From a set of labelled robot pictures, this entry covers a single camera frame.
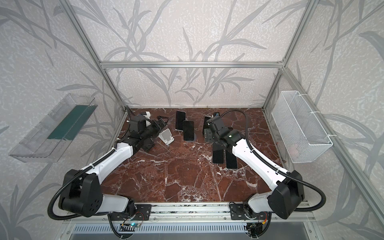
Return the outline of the black smartphone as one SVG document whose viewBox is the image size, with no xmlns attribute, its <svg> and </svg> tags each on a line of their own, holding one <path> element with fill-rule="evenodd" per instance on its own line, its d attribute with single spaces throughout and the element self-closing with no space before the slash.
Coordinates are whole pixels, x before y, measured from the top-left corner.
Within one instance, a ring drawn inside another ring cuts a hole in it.
<svg viewBox="0 0 384 240">
<path fill-rule="evenodd" d="M 233 155 L 230 151 L 225 151 L 226 153 L 226 167 L 230 170 L 238 169 L 237 157 Z"/>
<path fill-rule="evenodd" d="M 195 126 L 194 121 L 183 121 L 183 138 L 184 141 L 194 141 L 195 139 Z"/>
<path fill-rule="evenodd" d="M 221 144 L 213 143 L 213 164 L 223 164 L 224 163 L 224 147 Z"/>
</svg>

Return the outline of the purple-edged smartphone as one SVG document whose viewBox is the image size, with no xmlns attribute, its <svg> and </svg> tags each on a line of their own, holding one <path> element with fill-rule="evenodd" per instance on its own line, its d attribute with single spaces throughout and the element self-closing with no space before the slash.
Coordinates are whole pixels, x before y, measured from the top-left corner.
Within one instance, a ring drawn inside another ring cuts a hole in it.
<svg viewBox="0 0 384 240">
<path fill-rule="evenodd" d="M 176 126 L 177 131 L 183 131 L 183 122 L 186 120 L 186 112 L 176 111 Z"/>
</svg>

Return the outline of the black front smartphone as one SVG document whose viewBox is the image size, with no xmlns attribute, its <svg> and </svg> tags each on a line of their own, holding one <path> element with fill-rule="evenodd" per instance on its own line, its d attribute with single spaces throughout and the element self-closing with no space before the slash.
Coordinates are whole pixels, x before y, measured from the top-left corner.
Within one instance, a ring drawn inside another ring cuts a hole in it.
<svg viewBox="0 0 384 240">
<path fill-rule="evenodd" d="M 225 151 L 226 153 L 226 167 L 230 170 L 238 169 L 237 157 L 233 155 L 230 151 Z"/>
</svg>

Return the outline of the green-edged smartphone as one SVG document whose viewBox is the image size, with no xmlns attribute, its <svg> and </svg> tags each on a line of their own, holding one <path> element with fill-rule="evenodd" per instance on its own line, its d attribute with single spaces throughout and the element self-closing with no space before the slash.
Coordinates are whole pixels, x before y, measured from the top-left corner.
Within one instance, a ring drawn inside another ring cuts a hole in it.
<svg viewBox="0 0 384 240">
<path fill-rule="evenodd" d="M 211 117 L 208 117 L 208 116 L 205 116 L 204 118 L 204 124 L 203 124 L 203 134 L 205 133 L 205 130 L 206 129 L 209 129 L 209 125 L 208 125 L 208 120 L 210 119 Z"/>
</svg>

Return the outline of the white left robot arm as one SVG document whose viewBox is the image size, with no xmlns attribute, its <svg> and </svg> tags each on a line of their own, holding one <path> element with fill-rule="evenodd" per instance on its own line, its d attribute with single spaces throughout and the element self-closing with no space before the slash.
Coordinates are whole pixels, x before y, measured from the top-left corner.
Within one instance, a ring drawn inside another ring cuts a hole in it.
<svg viewBox="0 0 384 240">
<path fill-rule="evenodd" d="M 107 176 L 139 150 L 149 151 L 168 123 L 168 117 L 151 120 L 148 112 L 131 117 L 123 137 L 101 158 L 80 170 L 66 173 L 62 187 L 55 193 L 48 206 L 53 220 L 69 220 L 109 213 L 134 215 L 135 203 L 129 197 L 102 192 L 101 185 Z"/>
</svg>

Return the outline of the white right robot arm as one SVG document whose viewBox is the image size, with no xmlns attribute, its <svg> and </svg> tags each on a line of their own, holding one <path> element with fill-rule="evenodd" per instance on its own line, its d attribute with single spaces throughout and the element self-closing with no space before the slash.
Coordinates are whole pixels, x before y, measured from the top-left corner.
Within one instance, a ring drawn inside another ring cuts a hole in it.
<svg viewBox="0 0 384 240">
<path fill-rule="evenodd" d="M 279 171 L 284 174 L 288 174 L 289 171 L 269 160 L 254 146 L 249 145 L 246 137 L 239 131 L 226 127 L 221 117 L 215 116 L 207 120 L 207 124 L 215 142 L 246 163 L 271 190 L 254 194 L 244 201 L 245 215 L 253 219 L 258 213 L 271 212 L 286 220 L 303 201 L 304 187 L 279 174 Z"/>
</svg>

